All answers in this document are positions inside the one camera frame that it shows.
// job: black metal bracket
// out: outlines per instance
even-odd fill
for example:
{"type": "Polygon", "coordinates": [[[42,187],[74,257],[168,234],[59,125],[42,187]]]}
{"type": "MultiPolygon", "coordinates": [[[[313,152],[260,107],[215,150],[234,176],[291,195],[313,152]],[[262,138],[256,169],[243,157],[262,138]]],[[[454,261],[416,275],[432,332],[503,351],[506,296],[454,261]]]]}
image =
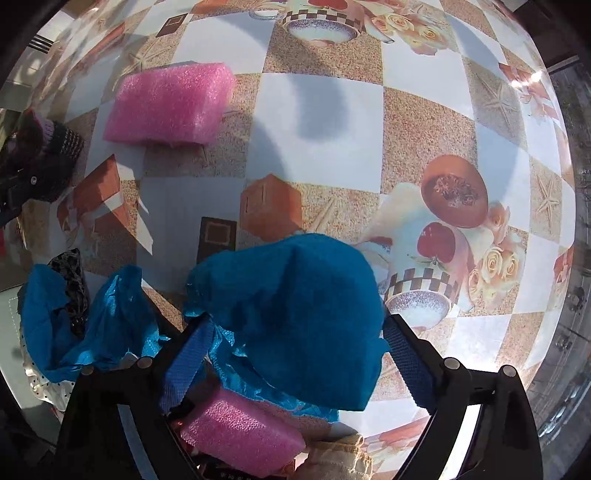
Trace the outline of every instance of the black metal bracket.
{"type": "Polygon", "coordinates": [[[402,331],[430,371],[435,386],[435,412],[396,480],[439,478],[468,405],[481,408],[457,479],[542,480],[534,416],[517,370],[510,365],[503,365],[498,372],[467,369],[457,359],[443,359],[429,342],[414,334],[400,315],[387,320],[402,331]]]}
{"type": "Polygon", "coordinates": [[[53,463],[56,480],[142,478],[122,426],[121,405],[129,407],[158,479],[203,480],[170,429],[158,399],[168,367],[199,324],[208,318],[203,314],[190,322],[153,360],[144,357],[128,369],[108,372],[83,369],[61,425],[53,463]]]}

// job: screw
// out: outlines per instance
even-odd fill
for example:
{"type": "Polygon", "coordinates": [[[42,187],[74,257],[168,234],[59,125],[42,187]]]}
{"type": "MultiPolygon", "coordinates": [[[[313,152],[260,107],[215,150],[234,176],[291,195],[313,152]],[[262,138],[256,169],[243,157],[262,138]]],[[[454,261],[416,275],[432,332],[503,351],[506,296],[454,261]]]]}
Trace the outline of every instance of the screw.
{"type": "Polygon", "coordinates": [[[517,375],[517,370],[515,370],[514,367],[510,366],[510,365],[505,365],[503,367],[503,373],[507,376],[507,377],[514,377],[517,375]]]}
{"type": "Polygon", "coordinates": [[[149,368],[152,365],[152,359],[149,356],[143,356],[137,361],[137,365],[140,368],[149,368]]]}
{"type": "Polygon", "coordinates": [[[457,358],[453,358],[452,356],[446,358],[443,361],[443,365],[445,365],[449,370],[457,370],[460,368],[460,361],[457,358]]]}

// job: bolt head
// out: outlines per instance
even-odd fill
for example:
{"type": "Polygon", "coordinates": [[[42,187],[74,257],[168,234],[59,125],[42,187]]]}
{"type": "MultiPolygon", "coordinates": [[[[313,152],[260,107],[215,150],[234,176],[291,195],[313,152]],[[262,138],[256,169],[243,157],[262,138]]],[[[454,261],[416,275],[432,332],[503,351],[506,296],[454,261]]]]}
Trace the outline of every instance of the bolt head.
{"type": "Polygon", "coordinates": [[[450,356],[443,361],[443,365],[445,365],[449,370],[457,370],[460,368],[461,364],[457,358],[450,356]]]}

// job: printed rose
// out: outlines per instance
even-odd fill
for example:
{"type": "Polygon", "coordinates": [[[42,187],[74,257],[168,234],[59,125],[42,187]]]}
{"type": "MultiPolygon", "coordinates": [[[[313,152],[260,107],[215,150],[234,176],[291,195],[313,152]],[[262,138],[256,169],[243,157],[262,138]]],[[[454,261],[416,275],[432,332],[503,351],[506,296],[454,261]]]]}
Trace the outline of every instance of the printed rose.
{"type": "Polygon", "coordinates": [[[484,221],[484,226],[493,233],[495,245],[505,239],[509,228],[510,215],[509,207],[504,208],[500,202],[493,202],[488,206],[488,215],[484,221]]]}
{"type": "Polygon", "coordinates": [[[435,25],[416,25],[420,38],[430,47],[441,50],[447,48],[447,39],[443,32],[435,25]]]}
{"type": "Polygon", "coordinates": [[[380,32],[386,35],[387,37],[392,37],[395,35],[396,30],[392,28],[388,22],[386,22],[384,15],[378,15],[377,17],[373,17],[371,21],[375,25],[375,28],[380,30],[380,32]]]}
{"type": "Polygon", "coordinates": [[[521,281],[523,268],[525,265],[525,249],[521,243],[521,238],[515,232],[509,232],[505,239],[499,244],[503,250],[503,268],[501,270],[501,280],[504,283],[511,284],[521,281]]]}
{"type": "Polygon", "coordinates": [[[411,49],[420,55],[435,55],[438,50],[449,47],[447,38],[439,27],[426,24],[418,16],[406,17],[412,22],[413,30],[399,30],[397,33],[411,49]]]}
{"type": "Polygon", "coordinates": [[[486,283],[491,283],[496,280],[503,267],[503,257],[501,255],[502,250],[496,246],[491,245],[482,258],[482,267],[480,268],[480,274],[482,280],[486,283]]]}
{"type": "Polygon", "coordinates": [[[470,295],[470,300],[476,303],[481,291],[482,275],[480,274],[480,265],[478,265],[468,276],[468,295],[470,295]]]}
{"type": "Polygon", "coordinates": [[[386,14],[386,22],[396,30],[399,31],[413,31],[414,25],[413,23],[406,17],[398,14],[386,14]]]}
{"type": "Polygon", "coordinates": [[[506,291],[498,290],[488,283],[482,284],[482,300],[487,310],[498,308],[506,296],[506,291]]]}

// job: printed apple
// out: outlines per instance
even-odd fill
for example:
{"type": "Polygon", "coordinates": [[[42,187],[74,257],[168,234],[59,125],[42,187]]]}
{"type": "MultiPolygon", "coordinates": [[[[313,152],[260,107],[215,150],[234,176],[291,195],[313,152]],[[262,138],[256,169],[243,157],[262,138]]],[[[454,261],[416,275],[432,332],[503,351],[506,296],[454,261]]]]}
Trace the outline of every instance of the printed apple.
{"type": "Polygon", "coordinates": [[[449,263],[456,253],[456,237],[449,227],[438,222],[429,223],[418,237],[417,251],[424,257],[449,263]]]}

